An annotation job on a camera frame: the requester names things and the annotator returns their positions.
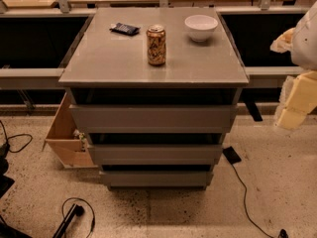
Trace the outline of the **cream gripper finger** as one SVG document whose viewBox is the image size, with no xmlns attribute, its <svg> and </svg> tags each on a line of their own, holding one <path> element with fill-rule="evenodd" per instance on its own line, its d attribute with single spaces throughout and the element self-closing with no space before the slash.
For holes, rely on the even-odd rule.
<svg viewBox="0 0 317 238">
<path fill-rule="evenodd" d="M 306 113 L 294 110 L 278 109 L 275 113 L 275 125 L 286 130 L 298 128 L 306 118 Z"/>
<path fill-rule="evenodd" d="M 294 28 L 290 28 L 275 39 L 270 45 L 270 49 L 276 53 L 286 53 L 292 51 L 292 39 Z"/>
</svg>

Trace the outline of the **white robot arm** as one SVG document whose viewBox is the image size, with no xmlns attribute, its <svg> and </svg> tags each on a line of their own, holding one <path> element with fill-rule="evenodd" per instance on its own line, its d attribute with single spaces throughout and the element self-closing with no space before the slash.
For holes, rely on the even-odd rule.
<svg viewBox="0 0 317 238">
<path fill-rule="evenodd" d="M 291 61 L 303 69 L 296 77 L 286 78 L 275 110 L 274 129 L 286 134 L 296 130 L 317 107 L 317 2 L 295 28 L 274 40 L 270 49 L 290 52 Z"/>
</svg>

